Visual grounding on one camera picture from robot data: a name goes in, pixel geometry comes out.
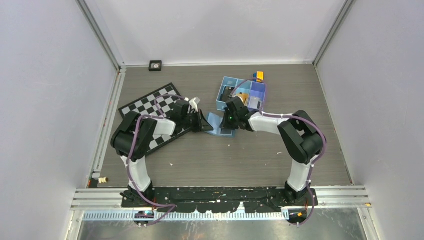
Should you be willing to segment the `small black square device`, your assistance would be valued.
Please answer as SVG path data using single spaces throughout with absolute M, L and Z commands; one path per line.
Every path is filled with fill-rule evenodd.
M 148 70 L 150 72 L 160 72 L 162 70 L 163 62 L 161 60 L 151 60 L 149 62 Z

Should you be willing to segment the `blue three-compartment organizer tray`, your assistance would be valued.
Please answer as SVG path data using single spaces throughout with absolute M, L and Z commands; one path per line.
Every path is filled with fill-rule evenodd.
M 222 83 L 220 85 L 219 92 L 217 94 L 216 98 L 216 109 L 218 111 L 224 111 L 227 107 L 226 102 L 220 101 L 221 94 L 223 93 L 224 87 L 230 86 L 234 87 L 234 90 L 232 92 L 232 96 L 239 95 L 239 93 L 246 93 L 249 95 L 249 98 L 251 96 L 256 96 L 262 98 L 262 105 L 264 103 L 264 99 L 267 93 L 267 87 L 263 82 L 255 82 L 252 79 L 251 80 L 243 80 L 239 78 L 233 78 L 225 76 L 222 80 Z

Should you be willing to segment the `blue yellow toy block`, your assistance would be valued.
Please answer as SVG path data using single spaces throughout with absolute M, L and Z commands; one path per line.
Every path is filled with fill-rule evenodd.
M 264 72 L 257 71 L 252 75 L 252 79 L 254 82 L 262 83 L 264 81 Z

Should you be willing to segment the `light blue card holder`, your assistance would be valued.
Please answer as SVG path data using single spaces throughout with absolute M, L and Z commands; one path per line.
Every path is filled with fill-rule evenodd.
M 231 129 L 221 128 L 223 118 L 215 113 L 209 112 L 206 116 L 207 122 L 212 126 L 213 130 L 205 131 L 207 134 L 217 137 L 233 138 L 236 131 Z

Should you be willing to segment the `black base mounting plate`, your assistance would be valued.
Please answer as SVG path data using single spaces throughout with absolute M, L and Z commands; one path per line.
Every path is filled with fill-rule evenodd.
M 129 187 L 120 194 L 122 207 L 151 207 L 150 200 L 157 205 L 155 209 L 166 213 L 175 205 L 176 213 L 201 214 L 234 213 L 244 209 L 246 213 L 276 213 L 283 207 L 300 207 L 306 209 L 317 200 L 312 200 L 306 190 L 298 199 L 294 199 L 283 188 L 278 187 L 149 187 L 138 193 Z

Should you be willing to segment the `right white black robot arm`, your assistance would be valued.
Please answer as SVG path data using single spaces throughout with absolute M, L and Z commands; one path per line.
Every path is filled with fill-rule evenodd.
M 317 125 L 303 110 L 288 115 L 249 110 L 239 97 L 230 98 L 225 104 L 222 128 L 281 136 L 292 158 L 283 194 L 288 203 L 299 205 L 310 189 L 313 164 L 322 155 L 327 143 Z

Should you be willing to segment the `black card in tray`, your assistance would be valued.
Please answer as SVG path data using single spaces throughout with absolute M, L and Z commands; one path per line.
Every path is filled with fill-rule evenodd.
M 225 86 L 224 89 L 223 89 L 223 91 L 222 91 L 222 94 L 221 94 L 219 100 L 221 102 L 227 102 L 229 99 L 232 98 L 232 92 L 233 92 L 233 90 L 234 90 L 234 87 L 232 87 L 232 86 Z

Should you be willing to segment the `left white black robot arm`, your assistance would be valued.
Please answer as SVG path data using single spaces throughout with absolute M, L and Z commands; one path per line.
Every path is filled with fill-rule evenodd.
M 176 137 L 180 132 L 206 132 L 214 128 L 207 122 L 198 104 L 200 99 L 178 99 L 165 116 L 129 112 L 112 135 L 110 144 L 125 163 L 129 186 L 135 190 L 134 200 L 141 207 L 153 202 L 152 180 L 146 156 L 155 137 Z

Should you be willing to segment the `black white chessboard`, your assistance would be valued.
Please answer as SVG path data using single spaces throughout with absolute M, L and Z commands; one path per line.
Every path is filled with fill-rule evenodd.
M 170 112 L 175 102 L 179 99 L 180 92 L 177 90 L 173 83 L 168 83 L 118 109 L 119 114 L 124 118 L 128 113 L 135 112 L 141 115 L 159 116 L 160 111 L 158 110 L 155 102 L 158 103 L 160 109 L 164 114 Z M 175 133 L 173 136 L 168 135 L 154 135 L 150 142 L 147 155 L 151 155 L 175 141 L 176 139 L 188 134 L 191 129 L 182 129 L 180 132 Z

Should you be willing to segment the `silver card in tray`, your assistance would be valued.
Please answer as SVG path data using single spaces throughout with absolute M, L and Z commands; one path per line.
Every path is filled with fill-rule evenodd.
M 259 110 L 262 106 L 263 99 L 258 96 L 251 96 L 248 100 L 247 107 L 253 110 Z

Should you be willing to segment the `cream chess piece on floor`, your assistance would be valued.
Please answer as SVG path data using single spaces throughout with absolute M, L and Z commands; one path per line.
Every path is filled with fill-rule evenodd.
M 98 184 L 105 184 L 105 183 L 108 183 L 109 178 L 108 177 L 100 177 L 97 181 L 98 181 Z

